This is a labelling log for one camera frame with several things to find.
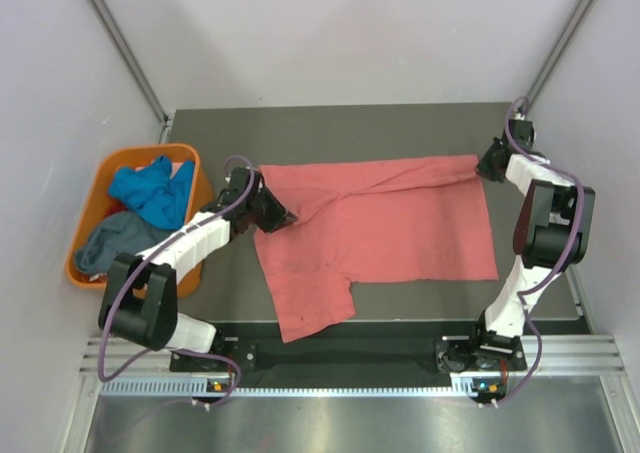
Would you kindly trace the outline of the pink t shirt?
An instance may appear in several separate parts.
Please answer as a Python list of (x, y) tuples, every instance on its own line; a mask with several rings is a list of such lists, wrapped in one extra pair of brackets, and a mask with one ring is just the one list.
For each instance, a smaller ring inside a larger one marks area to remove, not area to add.
[(286, 343), (352, 318), (354, 283), (495, 280), (474, 155), (263, 165), (296, 221), (254, 245)]

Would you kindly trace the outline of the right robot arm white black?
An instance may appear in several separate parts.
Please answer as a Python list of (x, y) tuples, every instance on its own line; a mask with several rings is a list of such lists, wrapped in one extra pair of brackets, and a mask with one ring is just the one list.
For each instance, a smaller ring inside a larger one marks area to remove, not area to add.
[(596, 193), (554, 169), (534, 151), (534, 140), (531, 121), (521, 115), (508, 119), (476, 166), (479, 176), (508, 181), (524, 196), (513, 234), (514, 265), (466, 345), (469, 361), (481, 369), (516, 353), (527, 315), (588, 248)]

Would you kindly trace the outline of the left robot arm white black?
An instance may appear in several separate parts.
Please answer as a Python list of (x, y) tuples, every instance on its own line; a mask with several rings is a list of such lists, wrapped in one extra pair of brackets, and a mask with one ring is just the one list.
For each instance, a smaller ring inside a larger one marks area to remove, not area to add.
[(214, 251), (248, 228), (273, 233), (297, 221), (255, 169), (238, 167), (227, 187), (160, 244), (122, 253), (107, 273), (98, 324), (105, 334), (152, 351), (188, 350), (205, 369), (226, 360), (216, 328), (178, 312), (179, 283)]

